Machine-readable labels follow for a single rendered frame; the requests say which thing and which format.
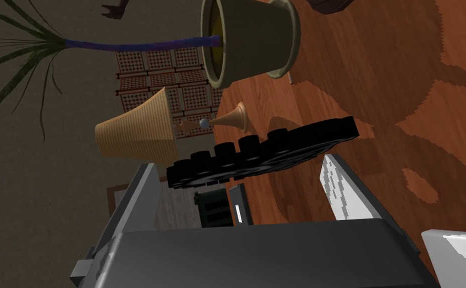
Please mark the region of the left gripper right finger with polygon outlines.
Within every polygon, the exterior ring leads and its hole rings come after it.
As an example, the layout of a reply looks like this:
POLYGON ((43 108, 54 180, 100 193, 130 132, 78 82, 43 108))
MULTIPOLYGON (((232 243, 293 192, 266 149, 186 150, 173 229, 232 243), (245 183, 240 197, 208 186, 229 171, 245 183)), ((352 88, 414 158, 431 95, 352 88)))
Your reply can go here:
POLYGON ((325 154, 319 180, 336 220, 382 219, 398 224, 339 154, 325 154))

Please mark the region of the brown wooden table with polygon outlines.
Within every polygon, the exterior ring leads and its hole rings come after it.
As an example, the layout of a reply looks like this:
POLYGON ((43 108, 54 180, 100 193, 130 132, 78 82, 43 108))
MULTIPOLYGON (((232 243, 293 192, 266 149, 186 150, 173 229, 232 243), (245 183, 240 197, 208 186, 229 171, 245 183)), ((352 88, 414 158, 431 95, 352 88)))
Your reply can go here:
POLYGON ((287 77, 233 83, 219 115, 242 101, 250 132, 353 116, 339 154, 429 259, 421 233, 466 232, 466 0, 353 0, 322 15, 292 0, 301 23, 287 77))

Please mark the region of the black slotted box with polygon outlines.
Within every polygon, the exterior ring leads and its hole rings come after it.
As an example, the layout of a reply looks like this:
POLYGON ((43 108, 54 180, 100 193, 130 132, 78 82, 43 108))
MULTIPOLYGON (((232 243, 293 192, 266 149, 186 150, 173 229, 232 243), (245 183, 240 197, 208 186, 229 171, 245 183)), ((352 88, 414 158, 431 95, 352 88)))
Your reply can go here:
POLYGON ((225 188, 194 193, 200 226, 203 228, 253 225, 245 185, 240 183, 230 190, 225 188))

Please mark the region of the table lamp with wicker shade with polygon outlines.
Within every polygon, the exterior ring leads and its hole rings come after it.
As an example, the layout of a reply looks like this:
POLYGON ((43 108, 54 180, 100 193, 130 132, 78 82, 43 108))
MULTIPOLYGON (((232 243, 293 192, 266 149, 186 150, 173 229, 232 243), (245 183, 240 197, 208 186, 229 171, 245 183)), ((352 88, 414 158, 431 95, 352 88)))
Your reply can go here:
POLYGON ((178 160, 176 133, 185 135, 193 129, 230 126, 248 130, 249 117, 243 102, 223 116, 199 122, 173 122, 166 89, 134 109, 95 126, 97 148, 104 157, 139 159, 168 168, 178 160))

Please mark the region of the brown lattice wall panel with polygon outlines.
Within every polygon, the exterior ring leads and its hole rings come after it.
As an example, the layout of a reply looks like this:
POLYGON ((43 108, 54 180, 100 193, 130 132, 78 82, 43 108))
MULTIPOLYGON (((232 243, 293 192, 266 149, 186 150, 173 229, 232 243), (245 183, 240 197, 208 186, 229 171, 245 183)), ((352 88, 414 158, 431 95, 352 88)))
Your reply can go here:
POLYGON ((116 96, 128 112, 165 89, 173 123, 198 122, 217 116, 222 90, 210 86, 202 49, 116 53, 120 81, 116 96))

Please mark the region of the white grey block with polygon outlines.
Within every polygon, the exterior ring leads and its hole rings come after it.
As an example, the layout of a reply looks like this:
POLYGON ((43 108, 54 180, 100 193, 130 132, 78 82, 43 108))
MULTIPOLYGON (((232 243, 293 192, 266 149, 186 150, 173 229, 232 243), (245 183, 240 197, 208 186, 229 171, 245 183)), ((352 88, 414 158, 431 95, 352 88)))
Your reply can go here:
POLYGON ((430 229, 421 233, 441 288, 466 288, 466 232, 430 229))

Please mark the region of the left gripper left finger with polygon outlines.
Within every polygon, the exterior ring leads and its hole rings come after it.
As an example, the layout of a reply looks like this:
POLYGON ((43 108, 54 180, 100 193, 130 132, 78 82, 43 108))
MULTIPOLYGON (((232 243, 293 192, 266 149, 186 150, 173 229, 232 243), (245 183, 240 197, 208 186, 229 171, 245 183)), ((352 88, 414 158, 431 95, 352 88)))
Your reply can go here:
POLYGON ((155 164, 142 164, 129 184, 118 207, 107 223, 94 253, 121 233, 155 229, 155 216, 162 185, 155 164))

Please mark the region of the potted plant in olive pot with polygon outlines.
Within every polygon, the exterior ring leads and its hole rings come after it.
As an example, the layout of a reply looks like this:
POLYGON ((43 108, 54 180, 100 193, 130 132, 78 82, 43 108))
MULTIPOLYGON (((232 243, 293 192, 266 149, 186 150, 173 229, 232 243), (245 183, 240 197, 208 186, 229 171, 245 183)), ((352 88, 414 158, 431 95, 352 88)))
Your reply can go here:
POLYGON ((201 48, 211 86, 228 88, 233 82, 263 73, 283 77, 294 65, 301 43, 299 14, 291 0, 202 0, 200 36, 165 42, 108 44, 72 40, 57 34, 48 23, 40 24, 14 0, 4 0, 28 22, 23 25, 0 13, 0 20, 35 37, 17 39, 21 48, 0 57, 0 65, 27 55, 27 61, 0 90, 0 105, 45 58, 54 59, 68 49, 96 51, 164 51, 201 48))

